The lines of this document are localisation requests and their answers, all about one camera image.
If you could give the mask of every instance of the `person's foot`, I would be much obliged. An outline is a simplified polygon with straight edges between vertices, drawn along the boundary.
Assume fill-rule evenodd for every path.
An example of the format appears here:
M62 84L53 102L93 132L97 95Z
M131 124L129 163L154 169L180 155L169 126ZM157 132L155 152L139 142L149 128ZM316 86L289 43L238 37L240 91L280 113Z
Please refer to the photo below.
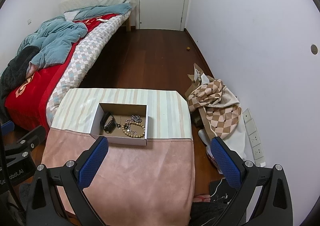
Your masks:
M202 194L195 196L192 200L194 203L207 202L210 203L210 194Z

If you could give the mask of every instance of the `white box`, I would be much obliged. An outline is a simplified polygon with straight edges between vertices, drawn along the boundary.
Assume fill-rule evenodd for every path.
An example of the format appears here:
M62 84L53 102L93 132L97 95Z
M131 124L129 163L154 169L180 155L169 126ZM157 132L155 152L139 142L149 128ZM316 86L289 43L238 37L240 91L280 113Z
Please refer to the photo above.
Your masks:
M127 119L130 120L131 115L139 115L146 130L144 138L128 137L123 133L122 128L118 129L117 127L113 130L113 132L106 133L100 127L100 121L105 112L111 112L116 122L121 125L123 125ZM140 135L140 133L142 134L143 132L143 128L137 125L132 125L132 129L137 131L138 135ZM146 146L148 135L148 105L99 103L90 134L95 139L98 139L99 136L105 136L109 143Z

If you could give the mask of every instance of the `red blanket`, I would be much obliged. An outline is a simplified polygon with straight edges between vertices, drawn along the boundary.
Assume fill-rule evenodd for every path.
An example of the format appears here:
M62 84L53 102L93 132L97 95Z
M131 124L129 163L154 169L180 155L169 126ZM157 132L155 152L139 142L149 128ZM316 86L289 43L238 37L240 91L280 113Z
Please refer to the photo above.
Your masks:
M117 15L118 14L107 14L100 18L108 20ZM97 21L96 18L80 22L83 22L87 26L88 33L101 23L101 21ZM68 67L75 48L80 41L81 39L72 45L68 57L63 64L35 72L29 83L24 83L23 86L16 88L8 95L4 106L7 108L15 124L29 131L41 125L45 127L48 135L50 129L46 116L48 100Z

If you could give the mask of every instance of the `wooden floor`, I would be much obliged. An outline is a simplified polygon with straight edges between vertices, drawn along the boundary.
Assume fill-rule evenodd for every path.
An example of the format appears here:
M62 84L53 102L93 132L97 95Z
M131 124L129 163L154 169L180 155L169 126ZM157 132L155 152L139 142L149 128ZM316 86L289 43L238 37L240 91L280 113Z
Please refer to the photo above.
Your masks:
M192 41L182 31L119 30L104 47L89 70L81 88L141 88L176 90L184 96L197 63L206 74L210 71L197 54ZM5 137L7 143L20 138L25 131L17 129ZM205 145L192 125L195 150L195 195L209 193L209 183L221 178L210 163ZM41 163L45 144L33 151L36 165Z

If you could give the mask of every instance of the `black cable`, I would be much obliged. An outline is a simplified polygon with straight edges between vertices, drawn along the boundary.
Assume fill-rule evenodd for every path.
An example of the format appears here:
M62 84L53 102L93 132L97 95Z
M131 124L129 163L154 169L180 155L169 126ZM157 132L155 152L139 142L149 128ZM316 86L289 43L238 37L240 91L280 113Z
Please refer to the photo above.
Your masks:
M0 127L0 165L2 168L2 174L5 180L5 183L8 186L8 189L10 191L10 194L12 195L13 200L15 201L18 210L20 212L24 212L24 208L22 207L22 204L20 200L18 199L18 196L16 195L13 186L11 184L10 178L9 178L9 173L8 173L8 168L7 168L7 161L5 159L5 150L4 150L4 142L3 142L3 136L2 136L2 129Z

